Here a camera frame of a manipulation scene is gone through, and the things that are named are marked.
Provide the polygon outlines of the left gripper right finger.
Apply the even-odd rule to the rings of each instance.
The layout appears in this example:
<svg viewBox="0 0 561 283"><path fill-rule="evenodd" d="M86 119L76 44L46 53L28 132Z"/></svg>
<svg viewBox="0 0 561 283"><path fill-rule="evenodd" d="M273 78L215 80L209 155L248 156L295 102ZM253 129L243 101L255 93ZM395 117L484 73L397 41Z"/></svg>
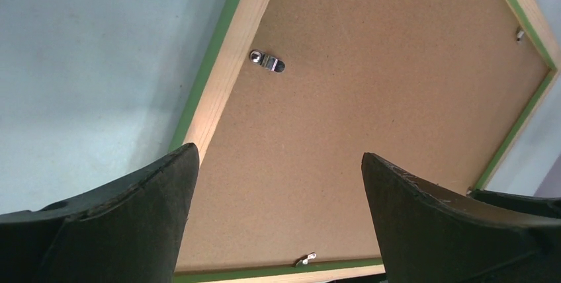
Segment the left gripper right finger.
<svg viewBox="0 0 561 283"><path fill-rule="evenodd" d="M560 281L560 219L479 202L374 153L361 169L389 282Z"/></svg>

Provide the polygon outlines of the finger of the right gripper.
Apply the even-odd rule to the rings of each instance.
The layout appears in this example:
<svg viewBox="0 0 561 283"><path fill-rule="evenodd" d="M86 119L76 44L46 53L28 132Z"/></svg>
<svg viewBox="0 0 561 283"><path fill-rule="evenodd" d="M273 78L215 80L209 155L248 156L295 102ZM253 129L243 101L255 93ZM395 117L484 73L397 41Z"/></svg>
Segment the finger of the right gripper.
<svg viewBox="0 0 561 283"><path fill-rule="evenodd" d="M560 219L560 198L521 196L488 190L471 190L468 196L512 211Z"/></svg>

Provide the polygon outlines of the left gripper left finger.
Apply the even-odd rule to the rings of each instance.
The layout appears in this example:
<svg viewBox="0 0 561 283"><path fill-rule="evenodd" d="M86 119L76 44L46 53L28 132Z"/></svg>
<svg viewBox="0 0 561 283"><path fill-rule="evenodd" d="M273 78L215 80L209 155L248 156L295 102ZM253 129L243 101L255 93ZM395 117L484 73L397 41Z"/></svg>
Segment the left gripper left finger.
<svg viewBox="0 0 561 283"><path fill-rule="evenodd" d="M1 216L2 282L172 282L199 171L193 143L41 210Z"/></svg>

